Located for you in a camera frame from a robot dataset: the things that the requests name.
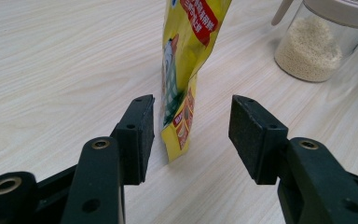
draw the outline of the glass jar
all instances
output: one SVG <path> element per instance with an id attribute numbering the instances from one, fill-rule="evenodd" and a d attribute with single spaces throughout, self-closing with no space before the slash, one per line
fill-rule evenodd
<path id="1" fill-rule="evenodd" d="M 285 12 L 280 10 L 273 24 Z M 358 1 L 304 0 L 274 56 L 277 65 L 289 75 L 323 82 L 336 73 L 357 47 Z"/>

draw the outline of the white lid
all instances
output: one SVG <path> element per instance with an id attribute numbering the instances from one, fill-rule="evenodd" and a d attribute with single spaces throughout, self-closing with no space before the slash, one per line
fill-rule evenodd
<path id="1" fill-rule="evenodd" d="M 304 0 L 304 5 L 329 21 L 358 28 L 358 0 Z"/>

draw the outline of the wood grain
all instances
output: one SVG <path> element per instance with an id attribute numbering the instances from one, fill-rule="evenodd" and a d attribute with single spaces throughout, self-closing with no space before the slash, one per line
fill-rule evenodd
<path id="1" fill-rule="evenodd" d="M 254 98 L 289 127 L 323 142 L 358 174 L 358 50 L 314 84 L 274 62 L 298 2 L 275 27 L 281 1 L 233 0 L 199 72 L 189 152 L 168 164 L 158 134 L 146 182 L 126 187 L 128 223 L 283 223 L 276 186 L 257 186 L 227 137 L 232 94 Z M 0 1 L 0 174 L 38 181 L 77 163 L 130 101 L 160 106 L 165 1 Z"/>

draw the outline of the jar lid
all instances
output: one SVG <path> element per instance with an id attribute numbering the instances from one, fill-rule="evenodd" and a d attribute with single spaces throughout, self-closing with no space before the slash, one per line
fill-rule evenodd
<path id="1" fill-rule="evenodd" d="M 358 0 L 304 0 L 304 5 L 324 19 L 358 28 Z"/>

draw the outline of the snack bag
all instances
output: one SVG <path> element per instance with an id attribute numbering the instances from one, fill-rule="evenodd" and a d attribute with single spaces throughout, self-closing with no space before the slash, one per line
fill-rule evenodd
<path id="1" fill-rule="evenodd" d="M 231 0 L 167 0 L 160 119 L 169 161 L 188 150 L 197 72 L 212 52 L 230 3 Z"/>

